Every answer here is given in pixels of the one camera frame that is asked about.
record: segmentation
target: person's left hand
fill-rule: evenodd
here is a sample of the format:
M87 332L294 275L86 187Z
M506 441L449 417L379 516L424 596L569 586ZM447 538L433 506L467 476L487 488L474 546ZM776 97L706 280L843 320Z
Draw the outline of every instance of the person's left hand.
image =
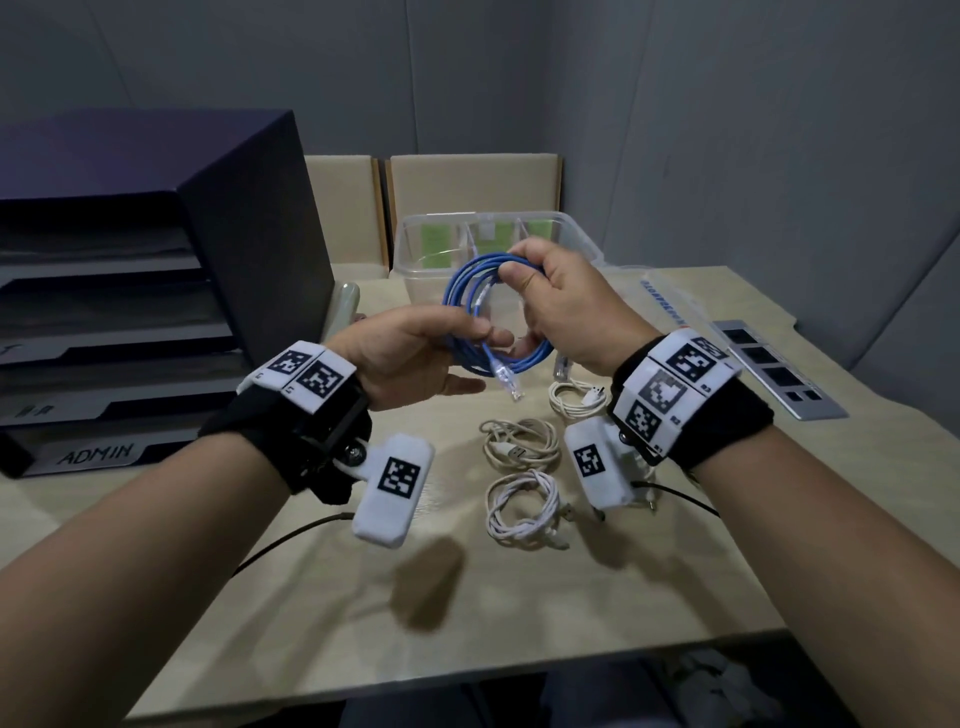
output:
M358 321L324 345L357 368L371 409L394 409L434 395L483 392L483 379L449 372L453 355L444 337L452 334L492 347L509 347L514 335L486 319L449 305L405 305Z

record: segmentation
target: qr code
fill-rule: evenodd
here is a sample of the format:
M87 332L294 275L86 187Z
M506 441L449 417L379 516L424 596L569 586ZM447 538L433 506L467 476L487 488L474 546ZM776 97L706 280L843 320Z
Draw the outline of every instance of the qr code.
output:
M624 422L627 423L627 427L649 443L653 436L657 434L663 420L640 404L640 400L636 400L634 406L630 408L630 412L627 413L627 419Z
M716 344L714 344L709 339L705 339L703 336L698 336L692 341L694 344L696 344L698 347L703 349L705 352L707 352L710 356L712 356L717 361L719 361L720 359L727 358L727 355L724 354L720 349L718 349Z
M267 369L272 369L275 372L283 372L286 375L291 375L301 366L303 362L310 358L310 354L303 352L295 352L293 349L288 349L286 352L281 354L277 360L271 364Z
M603 460L600 459L600 452L595 445L575 449L573 459L577 461L577 467L580 468L580 474L583 477L590 477L606 470L603 467Z
M687 389L689 387L680 382L679 379L661 369L650 381L643 385L639 395L653 405L654 409L661 415L665 415Z
M684 344L677 353L663 363L696 383L700 377L713 369L716 361L689 344Z
M384 468L376 487L377 490L393 493L395 496L410 497L414 494L418 477L420 477L419 465L392 457L387 460L387 467Z
M334 372L318 359L297 377L297 384L306 387L317 397L325 400L343 380L344 376L342 374Z

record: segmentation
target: black wristband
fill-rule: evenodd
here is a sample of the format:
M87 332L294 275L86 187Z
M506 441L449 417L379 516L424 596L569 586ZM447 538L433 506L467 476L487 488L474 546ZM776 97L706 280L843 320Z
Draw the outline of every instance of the black wristband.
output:
M324 503L342 505L356 479L332 465L340 449L373 429L367 395L355 377L337 389L316 414L279 392L248 387L201 427L199 437L237 432L260 450L294 494L310 489Z
M623 392L624 382L664 338L654 339L637 350L616 370L611 388L612 401L608 408L611 417L613 407ZM650 457L652 453L643 441L615 417L613 419L631 445L640 450L648 462L658 459ZM774 411L770 406L742 381L731 379L690 418L668 457L684 471L690 471L723 448L766 429L773 421Z

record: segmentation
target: black wire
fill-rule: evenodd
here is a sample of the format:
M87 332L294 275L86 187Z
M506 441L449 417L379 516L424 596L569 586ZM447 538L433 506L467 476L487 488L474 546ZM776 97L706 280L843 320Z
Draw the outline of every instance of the black wire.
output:
M697 500L695 497L690 497L686 493L675 491L673 488L667 488L665 485L660 485L659 483L648 483L645 480L635 480L634 482L631 483L631 485L634 486L635 488L653 488L658 491L666 491L667 493L672 493L676 497L681 497L684 500L689 500L694 505L699 505L705 511L709 511L717 518L720 518L720 514L713 508L710 508L706 503L703 503L702 501Z
M245 561L243 564L238 566L236 571L233 573L233 575L230 578L232 579L233 576L236 576L238 573L240 573L242 570L244 570L246 567L248 567L257 559L259 559L261 556L265 556L271 551L273 551L280 544L285 544L286 542L290 541L290 539L292 539L294 536L299 536L301 533L303 533L303 531L309 531L311 528L316 528L318 525L323 525L324 523L330 523L331 521L352 521L352 520L353 520L352 513L336 513L333 516L327 516L325 519L320 519L319 521L312 521L307 525L302 525L297 530L291 531L286 536L280 536L280 538L278 538L272 544L261 548L253 556L247 559L247 561Z

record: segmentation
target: hand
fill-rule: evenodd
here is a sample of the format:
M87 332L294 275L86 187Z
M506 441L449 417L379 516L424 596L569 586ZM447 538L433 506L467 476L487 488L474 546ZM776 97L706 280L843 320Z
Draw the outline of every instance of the hand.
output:
M483 392L483 379L449 372L453 355L444 337L452 334L492 347L509 347L514 336L486 319L448 305L405 305L358 321L324 344L357 368L371 409L394 409L434 395Z
M510 253L546 274L516 262L499 268L500 279L523 298L529 328L511 356L527 356L547 338L595 374L613 376L628 356L660 336L581 255L538 237L521 240Z

